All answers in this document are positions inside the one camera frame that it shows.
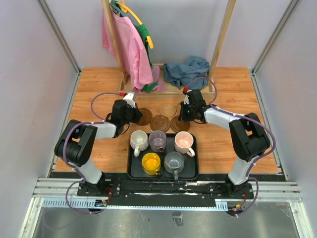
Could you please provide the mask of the dark wooden coaster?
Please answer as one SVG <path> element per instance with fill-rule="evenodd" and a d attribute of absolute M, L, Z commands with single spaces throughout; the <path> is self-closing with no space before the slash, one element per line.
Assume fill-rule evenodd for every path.
<path fill-rule="evenodd" d="M 181 131 L 188 131 L 190 128 L 190 122 L 188 121 L 180 121 L 179 115 L 174 116 L 170 121 L 170 127 L 171 129 L 178 133 Z"/>
<path fill-rule="evenodd" d="M 166 132 L 170 128 L 170 120 L 163 115 L 155 116 L 150 122 L 150 127 L 152 131 L 160 130 Z"/>

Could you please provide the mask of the brown glass coaster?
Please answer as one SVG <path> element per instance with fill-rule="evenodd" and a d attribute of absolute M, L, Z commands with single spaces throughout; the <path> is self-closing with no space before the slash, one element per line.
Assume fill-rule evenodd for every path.
<path fill-rule="evenodd" d="M 140 108 L 139 111 L 142 113 L 142 117 L 137 123 L 137 125 L 141 125 L 141 126 L 148 125 L 153 118 L 152 112 L 146 108 Z"/>

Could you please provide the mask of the light woven coaster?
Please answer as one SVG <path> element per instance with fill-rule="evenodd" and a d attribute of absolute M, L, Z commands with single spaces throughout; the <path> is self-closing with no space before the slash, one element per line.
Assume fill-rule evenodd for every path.
<path fill-rule="evenodd" d="M 159 107 L 159 113 L 165 117 L 172 117 L 176 114 L 177 109 L 172 103 L 164 103 Z"/>

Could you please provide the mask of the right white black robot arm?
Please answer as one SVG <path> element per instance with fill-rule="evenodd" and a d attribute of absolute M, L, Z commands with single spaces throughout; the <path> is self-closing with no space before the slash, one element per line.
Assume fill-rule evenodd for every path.
<path fill-rule="evenodd" d="M 207 104 L 199 90 L 183 90 L 185 99 L 180 103 L 180 121 L 199 120 L 214 124 L 230 132 L 236 154 L 233 168 L 225 179 L 224 192 L 236 198 L 248 184 L 250 171 L 257 159 L 264 156 L 270 140 L 255 113 L 235 114 L 210 103 Z"/>

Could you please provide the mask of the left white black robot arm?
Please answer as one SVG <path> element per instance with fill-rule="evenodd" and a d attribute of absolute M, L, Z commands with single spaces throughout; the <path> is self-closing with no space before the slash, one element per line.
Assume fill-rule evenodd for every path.
<path fill-rule="evenodd" d="M 106 179 L 91 158 L 95 141 L 118 137 L 125 125 L 138 123 L 142 116 L 134 101 L 116 100 L 112 112 L 103 121 L 70 120 L 55 145 L 54 154 L 75 169 L 93 195 L 101 196 L 106 191 Z"/>

